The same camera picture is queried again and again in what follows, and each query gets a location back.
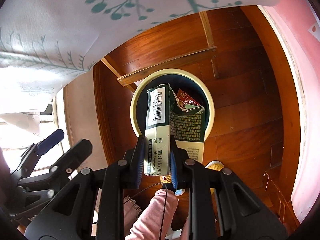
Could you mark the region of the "dark green carton box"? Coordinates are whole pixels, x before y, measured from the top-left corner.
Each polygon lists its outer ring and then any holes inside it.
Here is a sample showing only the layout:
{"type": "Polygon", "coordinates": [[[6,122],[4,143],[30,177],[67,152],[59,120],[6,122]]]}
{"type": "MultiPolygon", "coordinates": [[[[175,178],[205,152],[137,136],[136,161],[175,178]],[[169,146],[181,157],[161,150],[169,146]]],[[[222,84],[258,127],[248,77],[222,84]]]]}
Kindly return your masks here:
{"type": "Polygon", "coordinates": [[[170,143],[175,141],[191,159],[203,161],[205,108],[181,109],[169,84],[147,91],[144,174],[166,176],[170,171],[170,143]]]}

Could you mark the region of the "red snack wrapper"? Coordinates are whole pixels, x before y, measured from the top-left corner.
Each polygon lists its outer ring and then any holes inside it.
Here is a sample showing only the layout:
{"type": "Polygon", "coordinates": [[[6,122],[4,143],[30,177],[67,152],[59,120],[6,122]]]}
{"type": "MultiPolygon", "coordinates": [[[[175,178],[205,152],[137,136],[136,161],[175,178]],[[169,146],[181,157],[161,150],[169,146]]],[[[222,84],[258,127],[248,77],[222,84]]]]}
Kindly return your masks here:
{"type": "Polygon", "coordinates": [[[188,93],[184,92],[181,89],[178,90],[177,98],[178,98],[178,104],[181,109],[192,109],[192,108],[201,106],[188,93]]]}

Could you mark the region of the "right yellow slipper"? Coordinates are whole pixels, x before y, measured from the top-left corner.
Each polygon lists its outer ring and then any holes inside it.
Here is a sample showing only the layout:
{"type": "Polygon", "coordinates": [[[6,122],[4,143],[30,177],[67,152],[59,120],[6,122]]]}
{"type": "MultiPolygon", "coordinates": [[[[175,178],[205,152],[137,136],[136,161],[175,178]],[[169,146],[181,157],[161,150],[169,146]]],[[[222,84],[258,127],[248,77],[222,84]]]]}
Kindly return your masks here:
{"type": "Polygon", "coordinates": [[[224,168],[224,165],[218,160],[213,160],[206,165],[206,168],[210,170],[221,171],[224,168]]]}

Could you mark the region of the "yellow slipper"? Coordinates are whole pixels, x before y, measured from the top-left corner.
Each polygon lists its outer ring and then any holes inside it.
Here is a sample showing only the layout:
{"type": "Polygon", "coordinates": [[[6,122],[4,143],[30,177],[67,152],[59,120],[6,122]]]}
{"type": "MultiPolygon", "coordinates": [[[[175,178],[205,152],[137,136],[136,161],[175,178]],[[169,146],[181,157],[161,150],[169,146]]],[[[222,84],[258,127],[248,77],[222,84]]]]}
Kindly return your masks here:
{"type": "Polygon", "coordinates": [[[162,184],[162,188],[172,191],[175,196],[181,196],[185,193],[185,189],[176,189],[171,175],[160,176],[159,178],[162,184]]]}
{"type": "Polygon", "coordinates": [[[218,160],[213,160],[206,165],[206,168],[210,170],[221,171],[224,168],[224,165],[218,160]]]}

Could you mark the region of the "pink trouser legs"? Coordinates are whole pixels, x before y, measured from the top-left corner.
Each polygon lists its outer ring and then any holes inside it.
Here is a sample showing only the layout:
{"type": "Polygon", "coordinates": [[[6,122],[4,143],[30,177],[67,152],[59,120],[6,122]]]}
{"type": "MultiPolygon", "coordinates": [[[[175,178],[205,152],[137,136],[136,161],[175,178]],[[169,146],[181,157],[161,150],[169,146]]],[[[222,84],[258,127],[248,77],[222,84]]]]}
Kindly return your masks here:
{"type": "Polygon", "coordinates": [[[172,191],[159,189],[125,239],[165,239],[177,206],[178,198],[172,191]]]}

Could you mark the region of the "left yellow slipper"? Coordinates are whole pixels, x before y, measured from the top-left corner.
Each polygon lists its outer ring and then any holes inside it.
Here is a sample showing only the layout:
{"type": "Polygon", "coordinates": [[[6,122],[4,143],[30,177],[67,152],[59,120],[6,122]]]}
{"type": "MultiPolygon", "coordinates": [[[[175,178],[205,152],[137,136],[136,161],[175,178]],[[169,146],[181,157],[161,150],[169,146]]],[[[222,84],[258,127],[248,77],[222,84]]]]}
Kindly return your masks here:
{"type": "Polygon", "coordinates": [[[185,189],[176,189],[171,175],[160,176],[159,178],[162,184],[162,188],[172,191],[175,196],[181,196],[185,193],[185,189]]]}

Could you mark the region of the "leaf print tablecloth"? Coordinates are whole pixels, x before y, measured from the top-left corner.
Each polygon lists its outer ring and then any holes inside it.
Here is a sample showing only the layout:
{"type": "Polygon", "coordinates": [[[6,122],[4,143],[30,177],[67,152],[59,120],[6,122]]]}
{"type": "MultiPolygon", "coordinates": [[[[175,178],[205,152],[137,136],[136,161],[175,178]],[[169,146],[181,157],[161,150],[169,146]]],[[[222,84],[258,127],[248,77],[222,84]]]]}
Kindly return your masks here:
{"type": "Polygon", "coordinates": [[[41,111],[138,33],[204,10],[280,0],[1,0],[1,112],[41,111]]]}

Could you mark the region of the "pink bed sheet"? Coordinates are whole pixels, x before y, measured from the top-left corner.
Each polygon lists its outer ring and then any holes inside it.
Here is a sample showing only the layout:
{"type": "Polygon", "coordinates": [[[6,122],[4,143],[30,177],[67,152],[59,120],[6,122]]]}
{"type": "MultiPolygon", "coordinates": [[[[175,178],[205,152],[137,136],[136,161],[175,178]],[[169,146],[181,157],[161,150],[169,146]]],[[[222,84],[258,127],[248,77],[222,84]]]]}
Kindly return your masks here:
{"type": "Polygon", "coordinates": [[[301,222],[319,195],[319,18],[308,0],[259,8],[280,40],[297,91],[300,153],[291,200],[301,222]]]}

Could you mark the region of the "wooden table frame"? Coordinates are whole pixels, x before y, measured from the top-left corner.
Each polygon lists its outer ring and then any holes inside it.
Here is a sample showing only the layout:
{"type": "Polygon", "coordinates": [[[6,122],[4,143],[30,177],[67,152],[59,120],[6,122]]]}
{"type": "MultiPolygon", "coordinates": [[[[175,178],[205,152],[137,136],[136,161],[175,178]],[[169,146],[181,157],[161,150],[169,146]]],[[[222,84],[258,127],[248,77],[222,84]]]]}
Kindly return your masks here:
{"type": "Polygon", "coordinates": [[[215,46],[212,29],[209,22],[209,17],[206,11],[198,13],[203,31],[207,41],[207,48],[192,51],[186,54],[177,55],[170,59],[166,59],[152,65],[146,66],[139,70],[130,72],[129,74],[121,75],[111,64],[112,58],[108,55],[104,56],[100,61],[117,77],[117,82],[123,87],[127,87],[131,92],[135,92],[137,86],[135,82],[145,79],[150,74],[156,71],[168,69],[170,67],[183,67],[187,64],[193,64],[201,59],[211,59],[212,67],[215,67],[214,59],[217,55],[217,46],[215,46]]]}

